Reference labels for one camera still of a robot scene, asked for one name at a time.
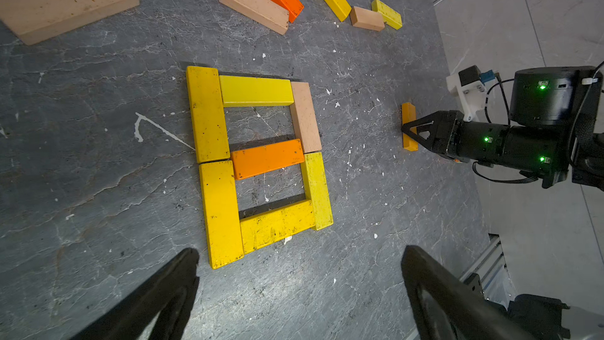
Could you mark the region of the yellow block bottom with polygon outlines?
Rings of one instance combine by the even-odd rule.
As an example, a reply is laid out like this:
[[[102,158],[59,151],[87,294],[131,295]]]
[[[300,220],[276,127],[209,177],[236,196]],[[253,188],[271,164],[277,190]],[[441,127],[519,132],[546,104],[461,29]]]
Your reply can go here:
[[[244,257],[234,167],[226,160],[199,170],[209,264],[219,269]]]

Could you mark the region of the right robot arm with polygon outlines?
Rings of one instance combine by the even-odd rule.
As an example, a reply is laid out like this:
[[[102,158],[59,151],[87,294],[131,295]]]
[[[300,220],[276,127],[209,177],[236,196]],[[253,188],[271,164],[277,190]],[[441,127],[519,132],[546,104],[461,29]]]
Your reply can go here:
[[[474,168],[496,165],[519,172],[519,184],[543,188],[570,179],[603,186],[603,136],[595,132],[603,75],[597,66],[523,69],[511,80],[506,123],[477,121],[494,88],[494,72],[470,67],[450,76],[448,90],[460,110],[415,116],[402,107],[408,150],[422,146]],[[422,339],[601,339],[603,318],[565,302],[521,294],[506,304],[487,299],[481,277],[459,280],[419,246],[407,246],[401,261],[418,335]]]

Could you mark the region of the tan block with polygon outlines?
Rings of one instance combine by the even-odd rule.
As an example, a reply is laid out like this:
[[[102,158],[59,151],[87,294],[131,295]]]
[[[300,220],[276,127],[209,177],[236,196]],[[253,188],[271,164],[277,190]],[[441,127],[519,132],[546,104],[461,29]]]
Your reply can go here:
[[[271,0],[219,0],[221,4],[280,35],[289,29],[289,11]]]
[[[33,45],[134,8],[140,0],[1,0],[1,22]]]
[[[354,6],[349,15],[352,26],[371,31],[382,31],[385,29],[383,16],[379,12]]]
[[[305,154],[321,151],[322,143],[310,86],[305,82],[292,82],[291,87],[294,103],[289,108],[294,124],[294,134],[300,140]]]

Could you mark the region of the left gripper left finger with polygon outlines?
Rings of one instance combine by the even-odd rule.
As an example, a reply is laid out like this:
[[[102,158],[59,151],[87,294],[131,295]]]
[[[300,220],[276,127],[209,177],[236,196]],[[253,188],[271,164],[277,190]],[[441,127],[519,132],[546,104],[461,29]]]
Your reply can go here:
[[[199,253],[185,248],[74,339],[137,339],[153,321],[150,339],[181,339],[199,286]]]

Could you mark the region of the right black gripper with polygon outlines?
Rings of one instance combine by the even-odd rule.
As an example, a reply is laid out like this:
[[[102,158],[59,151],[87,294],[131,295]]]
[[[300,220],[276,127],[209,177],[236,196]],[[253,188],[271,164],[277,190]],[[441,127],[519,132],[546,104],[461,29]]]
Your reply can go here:
[[[442,110],[403,124],[402,132],[434,154],[512,168],[541,179],[545,189],[568,177],[562,136],[555,130],[465,122],[459,110]]]

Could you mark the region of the tan block top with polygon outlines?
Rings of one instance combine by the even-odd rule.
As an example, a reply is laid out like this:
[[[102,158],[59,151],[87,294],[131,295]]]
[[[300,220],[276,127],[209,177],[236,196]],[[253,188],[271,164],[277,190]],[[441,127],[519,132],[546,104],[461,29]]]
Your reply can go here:
[[[371,31],[382,31],[385,29],[383,16],[379,12],[354,6],[349,15],[352,26]]]

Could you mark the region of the aluminium rail frame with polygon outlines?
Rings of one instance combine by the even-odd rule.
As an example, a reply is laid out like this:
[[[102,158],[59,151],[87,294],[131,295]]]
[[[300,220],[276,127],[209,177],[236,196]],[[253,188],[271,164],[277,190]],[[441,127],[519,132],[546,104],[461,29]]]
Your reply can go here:
[[[500,239],[495,237],[478,259],[460,277],[456,278],[505,316],[505,280],[507,277],[503,248]],[[421,339],[416,324],[408,338]],[[466,338],[458,335],[457,339]]]

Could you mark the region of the yellow-green block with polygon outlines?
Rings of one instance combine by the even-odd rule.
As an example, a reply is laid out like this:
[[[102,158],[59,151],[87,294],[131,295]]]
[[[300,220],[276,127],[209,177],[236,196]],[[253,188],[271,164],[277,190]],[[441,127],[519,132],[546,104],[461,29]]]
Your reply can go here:
[[[305,196],[311,201],[315,217],[314,230],[320,231],[333,224],[327,176],[322,153],[305,154],[305,161],[300,165]]]
[[[396,12],[394,9],[392,9],[391,7],[387,6],[382,1],[374,0],[371,3],[371,8],[374,12],[377,12],[382,15],[384,22],[388,26],[390,26],[396,30],[402,28],[403,20],[402,20],[401,15],[398,12]]]

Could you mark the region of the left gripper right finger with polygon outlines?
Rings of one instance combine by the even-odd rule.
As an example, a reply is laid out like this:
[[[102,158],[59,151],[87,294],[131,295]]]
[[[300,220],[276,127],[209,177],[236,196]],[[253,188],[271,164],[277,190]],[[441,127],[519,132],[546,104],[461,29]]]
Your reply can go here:
[[[401,260],[404,284],[421,339],[532,339],[460,282],[419,246]]]

